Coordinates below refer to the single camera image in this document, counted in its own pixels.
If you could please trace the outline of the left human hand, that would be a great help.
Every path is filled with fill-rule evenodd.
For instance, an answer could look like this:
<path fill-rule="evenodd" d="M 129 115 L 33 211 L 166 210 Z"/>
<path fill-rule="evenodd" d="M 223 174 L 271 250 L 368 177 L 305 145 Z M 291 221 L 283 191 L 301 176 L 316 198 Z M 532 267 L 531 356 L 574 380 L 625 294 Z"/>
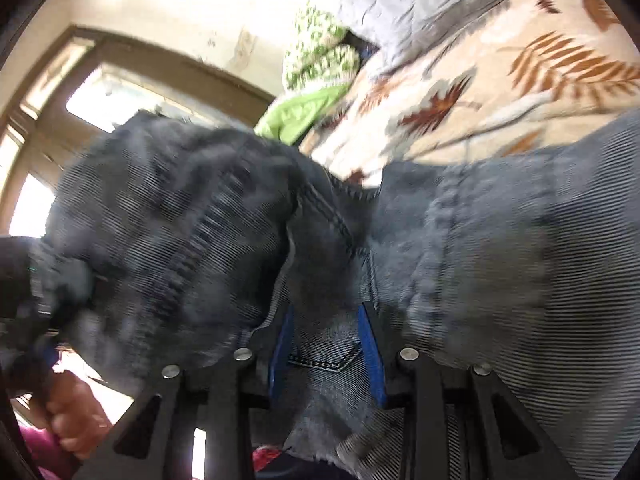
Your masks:
<path fill-rule="evenodd" d="M 50 373 L 44 396 L 32 396 L 29 409 L 36 426 L 46 428 L 78 460 L 86 460 L 113 425 L 90 387 L 69 370 Z"/>

